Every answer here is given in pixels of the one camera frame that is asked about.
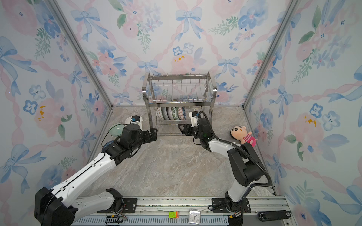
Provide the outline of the blue mesh pattern bowl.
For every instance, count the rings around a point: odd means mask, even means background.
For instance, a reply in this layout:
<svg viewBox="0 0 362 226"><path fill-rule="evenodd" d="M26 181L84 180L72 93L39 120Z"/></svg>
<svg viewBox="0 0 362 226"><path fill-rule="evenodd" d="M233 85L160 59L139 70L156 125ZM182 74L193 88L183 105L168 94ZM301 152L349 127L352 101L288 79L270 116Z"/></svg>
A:
<svg viewBox="0 0 362 226"><path fill-rule="evenodd" d="M185 108L183 106L178 107L178 116L180 120L182 121L186 120Z"/></svg>

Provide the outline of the green leaf pattern bowl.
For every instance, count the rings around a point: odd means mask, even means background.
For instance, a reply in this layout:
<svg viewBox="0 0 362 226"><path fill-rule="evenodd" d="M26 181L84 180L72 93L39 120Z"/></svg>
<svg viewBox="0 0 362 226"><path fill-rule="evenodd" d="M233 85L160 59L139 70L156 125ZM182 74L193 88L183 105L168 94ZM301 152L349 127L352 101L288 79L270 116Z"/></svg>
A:
<svg viewBox="0 0 362 226"><path fill-rule="evenodd" d="M172 115L173 115L173 118L175 121L179 120L179 117L178 117L178 110L176 107L172 107Z"/></svg>

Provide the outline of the pink purple glass bowl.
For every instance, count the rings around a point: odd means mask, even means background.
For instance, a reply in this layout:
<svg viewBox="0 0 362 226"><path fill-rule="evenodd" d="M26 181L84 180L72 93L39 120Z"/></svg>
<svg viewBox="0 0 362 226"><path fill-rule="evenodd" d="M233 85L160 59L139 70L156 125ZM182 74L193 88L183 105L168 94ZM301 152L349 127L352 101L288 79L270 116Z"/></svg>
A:
<svg viewBox="0 0 362 226"><path fill-rule="evenodd" d="M169 120L173 121L174 118L173 118L173 114L172 114L172 108L167 107L166 110L167 110L167 115L168 115Z"/></svg>

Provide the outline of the green white patterned bowl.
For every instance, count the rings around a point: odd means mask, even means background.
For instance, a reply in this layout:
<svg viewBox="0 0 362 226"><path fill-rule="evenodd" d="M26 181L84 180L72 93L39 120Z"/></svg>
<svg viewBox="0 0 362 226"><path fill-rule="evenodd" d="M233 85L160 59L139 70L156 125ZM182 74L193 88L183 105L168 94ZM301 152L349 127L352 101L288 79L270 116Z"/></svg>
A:
<svg viewBox="0 0 362 226"><path fill-rule="evenodd" d="M156 111L156 116L160 121L164 121L164 117L163 117L163 112L162 112L162 107L158 107L157 111Z"/></svg>

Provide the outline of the dark blue flower bowl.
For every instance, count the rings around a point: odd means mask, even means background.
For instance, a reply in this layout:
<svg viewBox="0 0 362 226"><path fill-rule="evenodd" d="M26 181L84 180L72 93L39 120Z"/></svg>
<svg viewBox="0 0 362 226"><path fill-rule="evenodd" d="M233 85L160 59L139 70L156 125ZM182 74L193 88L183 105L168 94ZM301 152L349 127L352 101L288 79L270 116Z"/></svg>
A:
<svg viewBox="0 0 362 226"><path fill-rule="evenodd" d="M166 109L166 107L162 107L162 108L161 108L161 111L162 111L163 119L164 119L165 121L168 121L169 118L168 118L168 114L167 114L167 109Z"/></svg>

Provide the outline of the stainless steel dish rack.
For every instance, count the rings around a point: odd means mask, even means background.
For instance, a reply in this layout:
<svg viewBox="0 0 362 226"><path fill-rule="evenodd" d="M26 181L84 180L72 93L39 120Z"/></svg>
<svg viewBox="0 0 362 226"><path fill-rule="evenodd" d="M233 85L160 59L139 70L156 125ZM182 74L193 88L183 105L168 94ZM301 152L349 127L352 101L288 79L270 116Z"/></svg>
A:
<svg viewBox="0 0 362 226"><path fill-rule="evenodd" d="M203 111L209 120L217 96L217 85L210 72L184 74L146 73L142 84L142 97L146 106L149 125L158 129L160 136L178 136L178 124L191 123L189 113ZM160 121L156 116L158 107L185 108L186 120Z"/></svg>

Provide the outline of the pale green bowl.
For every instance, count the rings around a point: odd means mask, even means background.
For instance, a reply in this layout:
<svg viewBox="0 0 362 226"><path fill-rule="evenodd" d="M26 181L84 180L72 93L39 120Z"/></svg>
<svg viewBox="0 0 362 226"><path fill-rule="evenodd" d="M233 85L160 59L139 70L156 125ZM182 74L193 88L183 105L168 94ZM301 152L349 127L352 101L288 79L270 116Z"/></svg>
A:
<svg viewBox="0 0 362 226"><path fill-rule="evenodd" d="M109 128L108 134L113 137L118 137L122 134L124 127L124 124L116 123Z"/></svg>

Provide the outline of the white orange bowl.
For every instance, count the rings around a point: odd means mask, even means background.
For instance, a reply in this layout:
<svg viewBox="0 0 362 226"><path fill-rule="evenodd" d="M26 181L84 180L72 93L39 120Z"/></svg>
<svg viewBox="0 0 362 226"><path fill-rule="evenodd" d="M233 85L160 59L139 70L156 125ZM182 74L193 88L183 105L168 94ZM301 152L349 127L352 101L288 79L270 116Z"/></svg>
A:
<svg viewBox="0 0 362 226"><path fill-rule="evenodd" d="M125 124L130 124L130 123L132 123L133 122L133 117L132 116L130 116L130 117L128 117L126 120L125 120Z"/></svg>

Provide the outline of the blue white patterned bowl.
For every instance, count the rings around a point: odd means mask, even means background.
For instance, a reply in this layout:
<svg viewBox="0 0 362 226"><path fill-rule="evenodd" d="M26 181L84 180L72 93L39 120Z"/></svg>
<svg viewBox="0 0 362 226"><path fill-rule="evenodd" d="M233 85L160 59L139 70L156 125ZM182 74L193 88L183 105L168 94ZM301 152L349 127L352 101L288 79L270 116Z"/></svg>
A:
<svg viewBox="0 0 362 226"><path fill-rule="evenodd" d="M113 143L113 140L111 140L111 141L107 142L106 144L104 144L103 147L102 147L102 151L104 151L105 149L107 149L107 147L108 147L109 145L111 145L112 143Z"/></svg>

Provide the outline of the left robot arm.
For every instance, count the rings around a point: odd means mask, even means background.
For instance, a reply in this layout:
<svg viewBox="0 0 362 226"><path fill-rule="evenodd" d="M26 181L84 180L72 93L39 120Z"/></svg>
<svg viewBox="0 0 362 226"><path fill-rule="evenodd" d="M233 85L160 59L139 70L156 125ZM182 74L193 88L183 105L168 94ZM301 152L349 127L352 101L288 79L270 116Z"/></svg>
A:
<svg viewBox="0 0 362 226"><path fill-rule="evenodd" d="M156 141L157 134L157 129L143 131L136 123L126 125L120 136L106 144L94 160L73 176L53 188L41 188L35 195L34 217L42 226L70 226L98 211L118 214L125 204L114 188L83 199L79 196L102 175L133 157L141 145Z"/></svg>

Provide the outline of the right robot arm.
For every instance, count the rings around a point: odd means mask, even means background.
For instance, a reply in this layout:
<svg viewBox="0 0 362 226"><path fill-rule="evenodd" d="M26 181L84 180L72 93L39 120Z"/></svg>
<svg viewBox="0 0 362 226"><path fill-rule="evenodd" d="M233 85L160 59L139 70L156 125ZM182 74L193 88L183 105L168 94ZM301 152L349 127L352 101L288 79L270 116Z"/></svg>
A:
<svg viewBox="0 0 362 226"><path fill-rule="evenodd" d="M270 187L272 179L251 144L236 144L216 136L207 118L195 123L179 124L186 136L199 139L199 145L209 152L228 157L234 182L225 193L225 206L229 212L241 212L247 196L254 187Z"/></svg>

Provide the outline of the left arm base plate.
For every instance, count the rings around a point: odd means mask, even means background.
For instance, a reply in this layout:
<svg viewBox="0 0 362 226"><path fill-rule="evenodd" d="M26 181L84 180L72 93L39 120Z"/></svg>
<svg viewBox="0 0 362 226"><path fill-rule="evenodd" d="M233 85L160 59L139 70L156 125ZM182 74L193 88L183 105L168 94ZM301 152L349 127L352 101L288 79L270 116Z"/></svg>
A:
<svg viewBox="0 0 362 226"><path fill-rule="evenodd" d="M117 198L108 209L97 211L97 213L135 213L137 201L137 198Z"/></svg>

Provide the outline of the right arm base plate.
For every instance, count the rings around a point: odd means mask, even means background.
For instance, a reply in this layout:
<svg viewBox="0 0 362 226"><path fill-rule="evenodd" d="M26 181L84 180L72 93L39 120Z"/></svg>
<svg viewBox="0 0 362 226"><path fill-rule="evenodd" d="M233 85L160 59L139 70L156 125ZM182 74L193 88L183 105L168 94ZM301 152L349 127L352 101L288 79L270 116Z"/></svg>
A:
<svg viewBox="0 0 362 226"><path fill-rule="evenodd" d="M226 198L212 198L212 204L208 206L208 210L213 213L236 214L238 212L251 213L249 200L247 198L238 203L227 203Z"/></svg>

